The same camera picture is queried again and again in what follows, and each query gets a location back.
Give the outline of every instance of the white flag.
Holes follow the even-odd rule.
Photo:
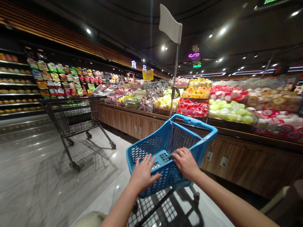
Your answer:
[[[170,11],[162,4],[160,4],[159,29],[175,43],[181,43],[182,24],[178,23],[170,14]]]

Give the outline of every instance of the cart handle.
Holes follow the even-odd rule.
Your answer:
[[[202,121],[198,120],[198,119],[195,119],[195,118],[192,118],[192,117],[188,117],[188,116],[184,116],[184,115],[181,115],[181,114],[174,114],[170,120],[173,121],[174,119],[176,118],[181,118],[183,119],[183,121],[185,123],[188,123],[189,125],[192,125],[192,126],[195,126],[195,127],[202,127],[202,128],[206,128],[208,129],[209,131],[211,131],[211,134],[216,134],[218,132],[218,130],[214,127],[214,126],[211,126],[211,125],[208,125],[208,124],[205,124],[203,123]]]

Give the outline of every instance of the blue shopping basket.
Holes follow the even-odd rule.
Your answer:
[[[210,133],[201,138],[196,133],[184,128],[174,122],[176,118],[183,119],[184,122],[210,130]],[[173,189],[192,186],[192,182],[186,179],[175,162],[169,159],[169,154],[178,148],[188,148],[198,166],[201,165],[206,148],[216,137],[218,130],[210,125],[203,123],[195,118],[175,114],[168,119],[161,128],[150,136],[138,141],[126,150],[126,158],[130,174],[132,174],[137,158],[143,160],[146,154],[151,154],[151,158],[156,157],[151,176],[160,173],[162,177],[152,184],[148,189],[141,192],[139,197],[144,199],[152,194],[172,186]]]

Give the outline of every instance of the yellow price sign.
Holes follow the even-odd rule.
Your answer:
[[[153,80],[154,72],[152,70],[142,71],[144,80]]]

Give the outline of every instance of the cart wheel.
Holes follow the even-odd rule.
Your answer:
[[[80,172],[80,171],[81,171],[80,166],[78,166],[77,164],[73,165],[73,168],[74,168],[77,172]]]
[[[197,195],[194,195],[194,196],[193,196],[193,199],[194,199],[196,202],[199,202],[199,200],[200,200],[200,193],[197,192]]]
[[[70,145],[70,146],[73,146],[75,144],[74,141],[72,141],[71,139],[67,138],[66,139],[67,143]]]
[[[138,212],[139,206],[138,206],[138,202],[136,201],[136,204],[133,207],[132,213],[136,214]]]
[[[86,136],[87,136],[87,138],[92,138],[92,135],[89,133],[89,132],[86,132]]]
[[[116,148],[116,145],[115,145],[114,142],[110,142],[110,146],[111,146],[112,148]]]

